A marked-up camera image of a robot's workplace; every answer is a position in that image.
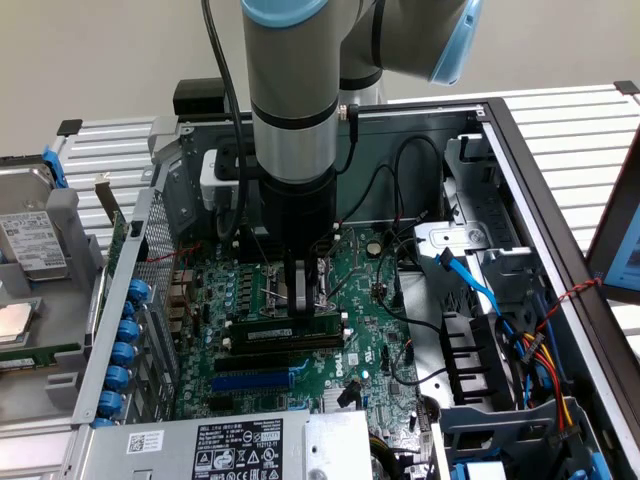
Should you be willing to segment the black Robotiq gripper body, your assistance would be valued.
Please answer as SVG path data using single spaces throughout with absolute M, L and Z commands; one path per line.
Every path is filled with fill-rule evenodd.
M 299 184 L 264 174 L 259 180 L 259 194 L 264 227 L 289 251 L 309 251 L 329 232 L 336 218 L 334 168 Z

